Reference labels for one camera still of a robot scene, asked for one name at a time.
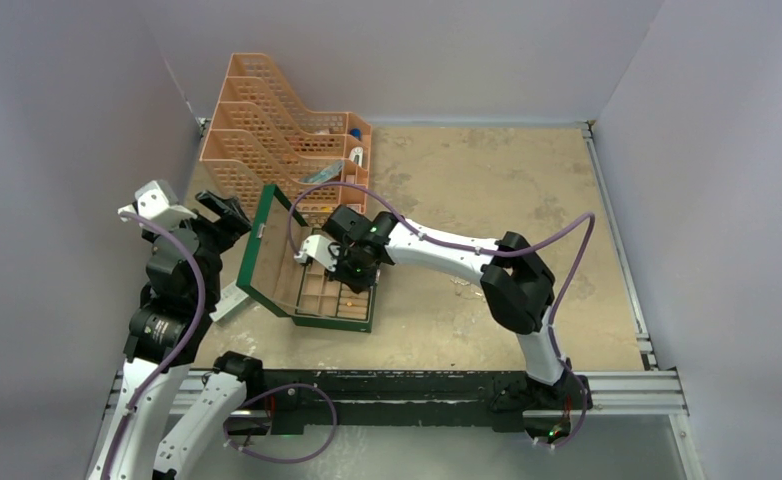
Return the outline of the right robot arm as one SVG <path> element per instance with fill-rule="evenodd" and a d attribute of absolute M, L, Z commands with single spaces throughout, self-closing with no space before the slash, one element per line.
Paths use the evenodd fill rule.
<path fill-rule="evenodd" d="M 368 219 L 348 206 L 321 229 L 331 240 L 328 277 L 356 293 L 375 284 L 382 264 L 423 267 L 479 287 L 492 318 L 517 336 L 531 399 L 551 407 L 566 396 L 565 368 L 548 331 L 555 276 L 522 235 L 463 237 L 388 211 Z"/>

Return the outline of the green jewelry box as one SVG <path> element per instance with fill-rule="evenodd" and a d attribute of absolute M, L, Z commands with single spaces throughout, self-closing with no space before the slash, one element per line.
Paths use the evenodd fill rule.
<path fill-rule="evenodd" d="M 319 231 L 275 185 L 261 190 L 252 231 L 236 283 L 252 300 L 298 327 L 369 333 L 373 329 L 375 291 L 355 294 L 326 277 L 317 262 L 301 265 L 287 238 L 287 227 L 298 241 Z M 347 307 L 351 301 L 354 305 Z"/>

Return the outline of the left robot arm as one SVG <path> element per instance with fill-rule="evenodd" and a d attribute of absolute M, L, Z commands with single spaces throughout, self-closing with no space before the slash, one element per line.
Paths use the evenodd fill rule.
<path fill-rule="evenodd" d="M 140 227 L 151 253 L 128 325 L 118 404 L 92 479 L 187 479 L 231 411 L 264 399 L 261 362 L 228 352 L 194 403 L 167 425 L 221 298 L 221 256 L 252 228 L 237 198 L 207 190 L 195 198 L 217 218 L 186 208 L 160 181 L 118 211 Z"/>

